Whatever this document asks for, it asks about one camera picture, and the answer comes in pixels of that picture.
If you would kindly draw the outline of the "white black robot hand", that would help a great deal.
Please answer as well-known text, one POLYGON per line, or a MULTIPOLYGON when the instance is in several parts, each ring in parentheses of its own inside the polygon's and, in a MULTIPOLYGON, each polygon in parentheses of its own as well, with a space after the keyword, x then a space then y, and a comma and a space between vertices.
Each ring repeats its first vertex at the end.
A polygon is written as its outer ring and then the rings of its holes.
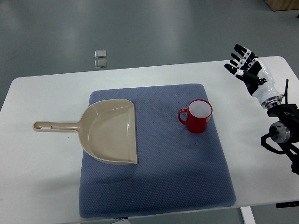
POLYGON ((249 94, 257 98, 264 109, 281 104, 281 94, 274 87, 274 79, 265 63, 250 49, 236 44, 232 60, 224 67, 237 79, 244 82, 249 94))

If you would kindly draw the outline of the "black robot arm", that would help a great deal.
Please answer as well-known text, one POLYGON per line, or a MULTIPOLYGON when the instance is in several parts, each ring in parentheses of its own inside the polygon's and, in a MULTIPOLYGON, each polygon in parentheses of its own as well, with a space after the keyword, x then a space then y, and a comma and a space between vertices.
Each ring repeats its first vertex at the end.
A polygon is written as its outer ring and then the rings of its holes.
POLYGON ((294 144, 299 141, 299 108, 296 104, 288 103, 288 84, 286 80, 285 92, 278 98, 265 103, 269 117, 277 117, 279 121, 271 124, 269 132, 261 137, 261 146, 267 150, 283 155, 292 162, 292 172, 299 173, 299 148, 294 144))

